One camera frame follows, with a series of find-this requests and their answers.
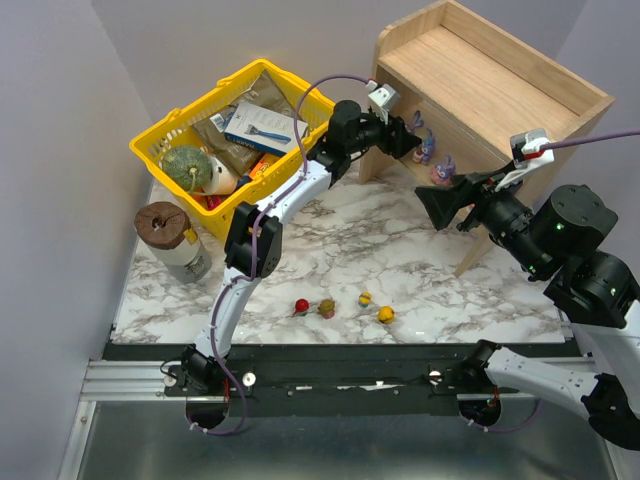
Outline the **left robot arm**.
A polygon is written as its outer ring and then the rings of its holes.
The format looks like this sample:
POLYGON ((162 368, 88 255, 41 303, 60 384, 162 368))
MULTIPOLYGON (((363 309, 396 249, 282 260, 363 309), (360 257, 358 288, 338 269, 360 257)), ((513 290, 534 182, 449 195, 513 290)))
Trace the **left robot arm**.
POLYGON ((224 247, 221 290, 209 325, 181 356, 186 384, 201 392, 217 392, 232 378, 225 357, 234 330, 257 285, 275 271, 282 254, 283 230, 291 218, 328 191, 370 149, 400 159, 420 143, 400 117, 364 113, 350 100, 334 106, 326 132, 303 155, 298 171, 258 203, 242 202, 236 207, 224 247))

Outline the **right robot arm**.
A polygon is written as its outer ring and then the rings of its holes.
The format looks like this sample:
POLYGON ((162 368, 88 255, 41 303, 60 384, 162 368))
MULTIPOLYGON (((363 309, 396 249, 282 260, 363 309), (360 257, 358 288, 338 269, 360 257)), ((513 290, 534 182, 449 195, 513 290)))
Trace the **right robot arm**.
POLYGON ((456 176, 449 187, 415 194, 436 230, 464 207, 461 232, 483 226, 490 239, 528 273, 544 281, 545 296, 580 327, 610 367, 581 376, 480 340, 457 367, 468 389, 511 388, 561 406, 587 420, 602 438, 639 448, 639 283, 627 264, 600 245, 618 216, 586 185, 556 188, 538 211, 498 186, 497 174, 456 176))

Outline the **bunny holding strawberry cake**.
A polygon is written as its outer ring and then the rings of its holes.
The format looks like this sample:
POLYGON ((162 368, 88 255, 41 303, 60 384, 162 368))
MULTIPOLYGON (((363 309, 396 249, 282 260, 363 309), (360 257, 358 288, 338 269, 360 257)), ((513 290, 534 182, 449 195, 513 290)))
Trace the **bunny holding strawberry cake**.
POLYGON ((416 164, 427 165, 436 151, 436 138, 430 128, 427 129, 427 136, 416 148, 412 155, 412 160, 416 164))

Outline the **olive brown toy figure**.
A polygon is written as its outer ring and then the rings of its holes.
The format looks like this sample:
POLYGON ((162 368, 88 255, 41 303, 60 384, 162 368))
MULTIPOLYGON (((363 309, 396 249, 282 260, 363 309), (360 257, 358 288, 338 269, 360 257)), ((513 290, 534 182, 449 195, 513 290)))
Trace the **olive brown toy figure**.
POLYGON ((318 307, 317 312, 325 319, 330 319, 335 315, 336 303, 332 299, 322 300, 318 307))

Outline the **yellow blue minion toy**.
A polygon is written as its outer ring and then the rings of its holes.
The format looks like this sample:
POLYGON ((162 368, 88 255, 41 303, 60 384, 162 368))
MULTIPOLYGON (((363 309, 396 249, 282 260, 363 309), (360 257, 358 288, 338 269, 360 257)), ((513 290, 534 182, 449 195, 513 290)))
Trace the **yellow blue minion toy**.
POLYGON ((367 308, 371 304, 372 295, 370 292, 362 292, 358 298, 358 304, 361 308, 367 308))

